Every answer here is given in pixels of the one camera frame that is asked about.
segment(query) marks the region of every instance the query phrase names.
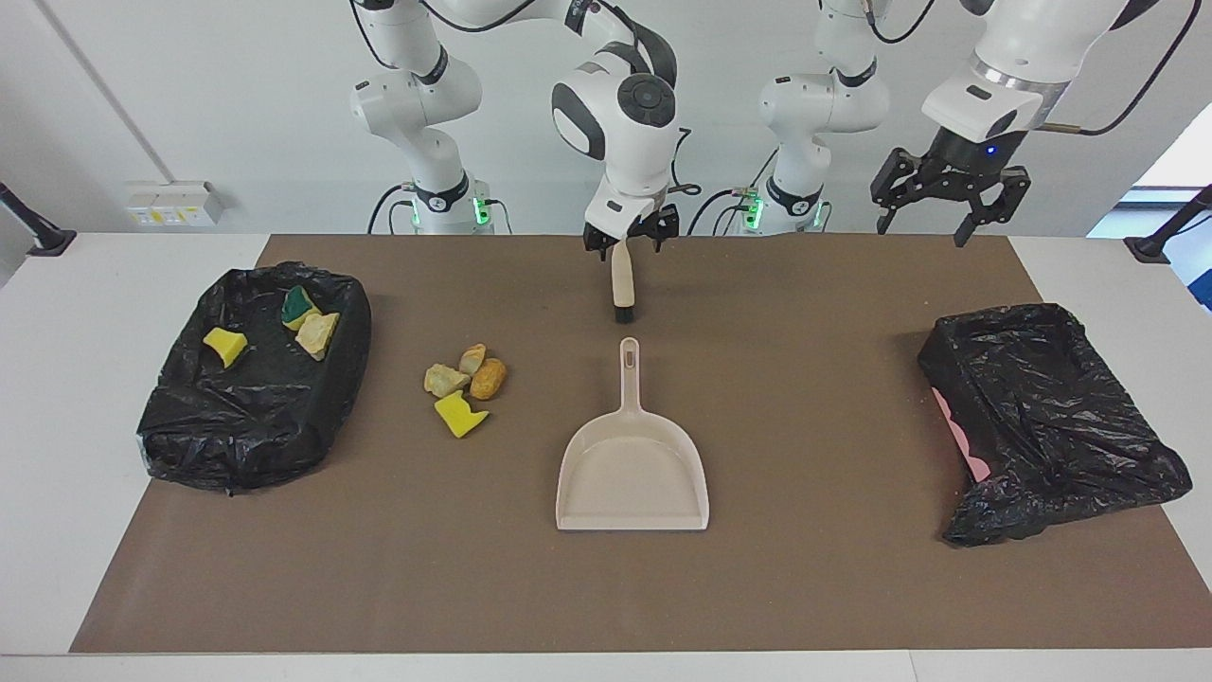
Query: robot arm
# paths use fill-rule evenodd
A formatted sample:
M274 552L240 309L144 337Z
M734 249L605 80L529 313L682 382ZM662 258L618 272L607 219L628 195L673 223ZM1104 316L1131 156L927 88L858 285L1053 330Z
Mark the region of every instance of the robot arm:
M430 126L479 109L480 79L438 41L429 11L416 0L355 2L375 53L393 70L355 86L354 116L402 151L413 174L413 210L422 231L475 231L487 222L481 204L487 187L463 168L454 139Z
M881 19L891 0L875 0ZM862 132L888 114L890 94L876 75L876 39L864 13L867 0L823 0L816 45L829 63L828 74L776 78L761 93L761 115L778 137L778 161L761 185L765 208L760 222L747 222L742 234L776 234L801 229L821 197L831 154L818 134Z
M355 114L371 132L405 151L424 189L438 205L451 206L467 193L454 142L430 125L479 108L480 84L467 64L438 42L431 5L419 0L355 0L365 12L371 41L390 71L359 85ZM585 246L601 251L618 240L676 236L676 210L663 207L669 166L679 132L673 86L678 63L669 44L600 0L446 0L441 17L452 25L496 27L554 19L601 48L555 85L551 110L556 130L574 149L606 162L606 172L585 210Z
M915 156L893 149L871 183L871 199L884 208L880 234L898 208L926 197L968 202L957 246L979 225L1008 222L1031 183L1027 168L1006 167L1014 150L1045 124L1094 42L1156 1L960 0L984 18L984 36L922 105L939 124L930 150ZM985 204L981 193L999 184L1001 194Z

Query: dustpan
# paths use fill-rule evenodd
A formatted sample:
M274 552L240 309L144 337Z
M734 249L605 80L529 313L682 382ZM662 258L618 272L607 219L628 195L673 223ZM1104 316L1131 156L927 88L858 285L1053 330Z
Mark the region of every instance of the dustpan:
M561 531L704 531L707 477L690 436L640 407L640 343L619 344L622 407L581 428L560 465Z

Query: pink object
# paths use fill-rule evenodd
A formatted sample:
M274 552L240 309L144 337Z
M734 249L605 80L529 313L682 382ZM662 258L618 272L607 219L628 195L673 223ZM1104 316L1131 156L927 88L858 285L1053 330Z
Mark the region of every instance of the pink object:
M989 471L989 465L987 465L984 460L978 460L972 457L972 446L968 445L967 434L964 434L964 430L960 429L959 424L951 422L951 406L947 405L947 399L938 392L938 389L932 388L931 391L934 394L934 400L938 401L938 407L943 411L943 417L947 418L947 426L951 428L951 435L955 436L955 445L960 447L960 453L964 455L964 460L968 463L968 469L972 470L972 478L974 478L977 483L989 478L989 476L993 475L993 472Z

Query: black trash bag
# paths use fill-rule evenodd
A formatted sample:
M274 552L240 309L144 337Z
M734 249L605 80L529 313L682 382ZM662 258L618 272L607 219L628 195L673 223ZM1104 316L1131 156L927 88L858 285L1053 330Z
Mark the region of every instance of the black trash bag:
M281 323L296 283L321 311L341 313L322 362ZM229 369L202 345L215 326L248 337ZM353 276L296 262L228 271L199 298L143 412L138 437L148 474L228 494L302 476L349 417L370 343L370 302Z
M968 455L989 466L943 539L961 546L1166 503L1191 489L1069 310L1040 303L939 319L917 356Z

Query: sponge piece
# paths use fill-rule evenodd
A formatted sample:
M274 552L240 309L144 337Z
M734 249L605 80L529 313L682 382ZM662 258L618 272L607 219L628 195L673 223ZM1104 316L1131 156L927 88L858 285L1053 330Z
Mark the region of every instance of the sponge piece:
M434 409L442 415L442 422L446 423L456 439L467 436L488 417L488 413L473 413L471 406L463 400L462 391L438 401L434 403Z
M318 314L320 314L320 308L311 302L307 288L293 286L286 292L286 299L282 300L282 323L286 328L298 331L307 317Z
M326 315L310 314L303 321L303 326L299 327L298 336L295 339L298 340L299 346L303 346L303 350L309 356L316 361L322 361L324 356L328 353L328 340L332 339L332 332L337 328L338 319L341 319L341 313L330 313Z
M248 337L238 331L228 331L216 326L202 337L202 344L215 349L215 353L223 361L223 369L227 369L248 348Z

